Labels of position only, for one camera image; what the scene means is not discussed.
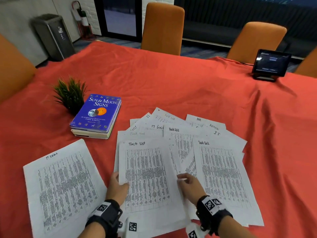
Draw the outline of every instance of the blue book cover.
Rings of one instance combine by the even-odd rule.
[[[70,127],[108,133],[120,105],[119,97],[91,94],[70,123]]]

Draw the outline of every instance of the glass door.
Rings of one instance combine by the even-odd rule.
[[[141,41],[142,0],[94,1],[103,36]]]

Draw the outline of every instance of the stainless steel bin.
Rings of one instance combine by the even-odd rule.
[[[43,14],[31,21],[52,59],[62,61],[75,54],[62,16]]]

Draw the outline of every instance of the fire extinguisher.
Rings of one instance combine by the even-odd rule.
[[[87,14],[84,10],[81,9],[81,5],[79,1],[73,1],[72,2],[72,12],[73,16],[77,22],[77,26],[81,35],[81,39],[93,41],[96,39],[96,36],[93,35],[93,32],[91,30],[91,25],[88,23]]]

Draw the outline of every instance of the orange chair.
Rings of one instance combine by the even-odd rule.
[[[254,63],[259,49],[275,51],[286,32],[285,27],[276,24],[248,22],[233,43],[227,58],[243,63]]]
[[[184,28],[183,8],[150,2],[146,6],[141,49],[180,55]]]
[[[317,78],[317,47],[299,64],[294,73]]]
[[[0,34],[0,103],[23,89],[36,68]]]

